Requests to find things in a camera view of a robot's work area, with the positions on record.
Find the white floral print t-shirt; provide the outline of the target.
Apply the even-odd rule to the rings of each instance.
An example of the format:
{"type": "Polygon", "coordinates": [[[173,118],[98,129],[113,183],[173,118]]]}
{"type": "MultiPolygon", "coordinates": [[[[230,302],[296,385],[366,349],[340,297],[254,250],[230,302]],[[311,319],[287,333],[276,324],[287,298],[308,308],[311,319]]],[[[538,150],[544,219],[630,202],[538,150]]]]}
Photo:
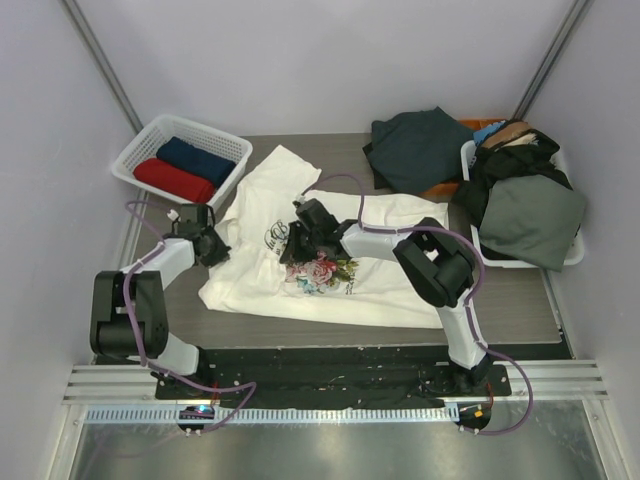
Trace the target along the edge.
{"type": "Polygon", "coordinates": [[[364,213],[365,222],[414,225],[432,217],[448,223],[447,206],[405,194],[369,196],[312,191],[319,169],[276,147],[237,185],[216,230],[230,248],[227,261],[209,271],[199,296],[210,310],[363,326],[441,326],[436,310],[414,291],[395,262],[334,260],[324,253],[306,262],[280,257],[296,218],[294,200],[318,199],[337,220],[364,213]]]}

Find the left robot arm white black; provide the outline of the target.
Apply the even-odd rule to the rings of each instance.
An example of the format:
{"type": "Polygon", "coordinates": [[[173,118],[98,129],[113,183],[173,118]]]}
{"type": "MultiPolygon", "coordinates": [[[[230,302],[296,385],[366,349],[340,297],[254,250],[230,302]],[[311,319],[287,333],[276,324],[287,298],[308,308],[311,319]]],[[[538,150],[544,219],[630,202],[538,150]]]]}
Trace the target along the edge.
{"type": "Polygon", "coordinates": [[[209,361],[202,348],[170,332],[165,290],[196,265],[210,268],[228,260],[230,248],[215,230],[211,206],[183,204],[168,217],[171,230],[152,231],[158,238],[152,250],[127,267],[96,275],[89,341],[99,356],[179,375],[179,388],[200,399],[213,385],[209,361]]]}

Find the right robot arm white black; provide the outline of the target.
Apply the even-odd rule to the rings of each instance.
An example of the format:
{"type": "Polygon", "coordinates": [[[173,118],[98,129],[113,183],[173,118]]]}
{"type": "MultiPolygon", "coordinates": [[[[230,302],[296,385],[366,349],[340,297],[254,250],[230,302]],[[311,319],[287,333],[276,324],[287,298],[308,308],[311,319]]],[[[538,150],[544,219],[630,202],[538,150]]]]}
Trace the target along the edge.
{"type": "Polygon", "coordinates": [[[472,245],[437,220],[425,217],[410,227],[338,221],[317,199],[293,202],[296,219],[282,263],[370,258],[397,263],[417,295],[436,309],[448,341],[451,380],[472,395],[488,381],[492,359],[472,305],[476,261],[472,245]]]}

